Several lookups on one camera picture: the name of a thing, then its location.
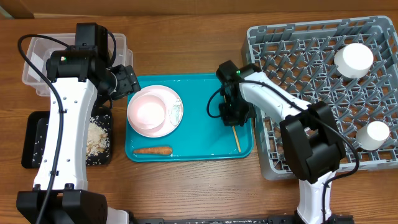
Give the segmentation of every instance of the wood grain surface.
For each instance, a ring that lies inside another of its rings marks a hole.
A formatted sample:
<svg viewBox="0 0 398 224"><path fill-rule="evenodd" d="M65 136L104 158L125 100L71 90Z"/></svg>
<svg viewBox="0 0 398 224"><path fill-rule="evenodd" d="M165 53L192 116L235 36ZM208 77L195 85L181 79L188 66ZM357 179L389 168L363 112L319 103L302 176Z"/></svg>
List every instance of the wood grain surface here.
<svg viewBox="0 0 398 224"><path fill-rule="evenodd" d="M33 19L23 0L0 0L0 6L15 19Z"/></svg>
<svg viewBox="0 0 398 224"><path fill-rule="evenodd" d="M126 35L138 75L210 73L229 59L242 65L240 49L251 26L381 14L398 26L398 11L0 21L0 223L27 223L16 209L18 191L31 190L37 173L21 166L26 122L31 112L50 108L48 98L37 96L33 88L21 82L24 62L17 51L20 36L74 32L77 22L97 22ZM87 168L89 190L105 194L109 206L130 210L137 218L293 214L299 202L298 181L264 179L256 148L247 158L238 160L130 161L124 153L126 102L114 102L114 154L110 165ZM397 223L397 186L398 170L358 172L333 183L331 208L333 213L354 215L356 223Z"/></svg>
<svg viewBox="0 0 398 224"><path fill-rule="evenodd" d="M6 0L36 14L92 16L203 15L228 13L397 10L392 0Z"/></svg>

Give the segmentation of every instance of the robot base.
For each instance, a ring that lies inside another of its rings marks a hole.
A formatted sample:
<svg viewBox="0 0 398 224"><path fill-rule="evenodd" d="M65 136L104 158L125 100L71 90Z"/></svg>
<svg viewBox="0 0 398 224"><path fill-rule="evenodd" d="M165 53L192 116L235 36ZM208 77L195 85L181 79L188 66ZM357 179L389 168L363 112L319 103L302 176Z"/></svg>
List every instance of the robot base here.
<svg viewBox="0 0 398 224"><path fill-rule="evenodd" d="M300 217L295 215L271 216L268 218L240 218L213 220L163 220L161 218L139 219L138 224L302 224ZM352 216L332 215L327 224L354 224Z"/></svg>
<svg viewBox="0 0 398 224"><path fill-rule="evenodd" d="M17 209L30 223L36 222L45 193L45 190L18 193ZM104 195L86 190L52 190L41 223L135 224L137 221L132 213L108 207Z"/></svg>

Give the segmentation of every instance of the small black tray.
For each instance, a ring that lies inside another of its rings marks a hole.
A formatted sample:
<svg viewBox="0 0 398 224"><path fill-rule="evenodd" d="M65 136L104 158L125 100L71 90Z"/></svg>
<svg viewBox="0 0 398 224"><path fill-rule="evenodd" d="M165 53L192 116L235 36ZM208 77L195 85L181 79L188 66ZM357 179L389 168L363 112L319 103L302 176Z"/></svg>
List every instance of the small black tray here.
<svg viewBox="0 0 398 224"><path fill-rule="evenodd" d="M97 156L89 156L86 160L86 166L109 164L111 161L113 143L112 112L109 108L100 107L93 110L91 117L96 118L98 126L105 128L105 132L109 137L109 147L106 147L105 151ZM24 150L22 152L21 160L22 166L26 169L40 167L44 154L49 118L49 111L35 111L31 113L27 119Z"/></svg>

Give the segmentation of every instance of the clear plastic container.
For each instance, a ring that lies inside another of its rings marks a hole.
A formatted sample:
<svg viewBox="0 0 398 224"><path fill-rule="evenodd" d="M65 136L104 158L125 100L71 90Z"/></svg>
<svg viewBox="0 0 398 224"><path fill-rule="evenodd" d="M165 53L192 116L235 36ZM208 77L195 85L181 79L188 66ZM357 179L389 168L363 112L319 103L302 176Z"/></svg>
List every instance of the clear plastic container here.
<svg viewBox="0 0 398 224"><path fill-rule="evenodd" d="M43 34L53 37L62 42L73 45L75 43L75 34ZM127 49L126 36L123 34L114 34L116 39L116 59L113 65L123 64L124 66L132 65L132 52ZM56 50L64 50L65 47L51 40L33 37L27 50L27 57L42 73L47 76L45 63L50 58L52 52ZM108 37L108 49L113 52L113 41ZM24 71L22 72L22 82L36 89L39 96L50 96L50 89L39 75L25 62Z"/></svg>

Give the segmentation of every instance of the white cup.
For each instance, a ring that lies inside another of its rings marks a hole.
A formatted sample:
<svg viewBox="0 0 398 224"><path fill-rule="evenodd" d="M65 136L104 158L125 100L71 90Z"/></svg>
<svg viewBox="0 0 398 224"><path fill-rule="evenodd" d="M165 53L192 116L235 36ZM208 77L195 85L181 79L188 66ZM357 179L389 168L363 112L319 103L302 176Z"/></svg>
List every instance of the white cup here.
<svg viewBox="0 0 398 224"><path fill-rule="evenodd" d="M353 43L349 44L335 55L337 71L344 78L362 78L368 74L373 64L373 53L369 47Z"/></svg>
<svg viewBox="0 0 398 224"><path fill-rule="evenodd" d="M379 149L384 141L389 137L390 129L380 121L373 121L362 127L356 133L357 142L361 143L361 148L369 151Z"/></svg>

